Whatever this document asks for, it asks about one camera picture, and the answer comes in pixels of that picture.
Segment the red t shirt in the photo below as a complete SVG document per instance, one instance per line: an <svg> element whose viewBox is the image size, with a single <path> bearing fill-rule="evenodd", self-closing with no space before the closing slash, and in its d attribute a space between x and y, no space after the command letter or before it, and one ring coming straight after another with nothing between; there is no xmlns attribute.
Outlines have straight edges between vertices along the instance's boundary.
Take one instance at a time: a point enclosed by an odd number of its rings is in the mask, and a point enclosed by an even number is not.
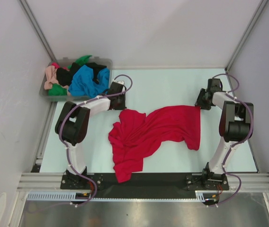
<svg viewBox="0 0 269 227"><path fill-rule="evenodd" d="M153 155L162 142L185 142L199 150L200 108L187 105L166 106L150 114L125 109L108 134L112 146L117 181L124 183L134 172L143 170L143 160Z"/></svg>

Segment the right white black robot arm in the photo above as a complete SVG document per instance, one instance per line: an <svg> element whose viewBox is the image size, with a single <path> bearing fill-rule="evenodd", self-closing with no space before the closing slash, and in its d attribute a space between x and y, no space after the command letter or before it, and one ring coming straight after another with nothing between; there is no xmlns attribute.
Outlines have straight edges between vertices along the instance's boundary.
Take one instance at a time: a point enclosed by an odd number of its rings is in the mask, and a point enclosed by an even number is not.
<svg viewBox="0 0 269 227"><path fill-rule="evenodd" d="M202 88L195 102L195 106L202 110L219 107L221 118L219 122L220 142L211 160L202 171L201 183L207 190L226 184L229 158L236 149L247 141L253 133L252 103L240 101L230 95L231 91L224 91L218 76L207 82L207 88Z"/></svg>

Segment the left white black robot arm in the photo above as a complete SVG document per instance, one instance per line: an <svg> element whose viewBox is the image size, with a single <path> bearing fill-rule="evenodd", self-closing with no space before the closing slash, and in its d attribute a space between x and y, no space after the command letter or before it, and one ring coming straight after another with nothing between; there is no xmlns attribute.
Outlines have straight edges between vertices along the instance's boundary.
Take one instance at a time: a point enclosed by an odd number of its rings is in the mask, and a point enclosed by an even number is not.
<svg viewBox="0 0 269 227"><path fill-rule="evenodd" d="M66 102L55 126L55 133L66 149L68 166L66 176L77 189L88 183L87 165L83 151L77 148L85 139L91 117L108 110L126 109L126 88L124 82L113 81L109 89L80 104Z"/></svg>

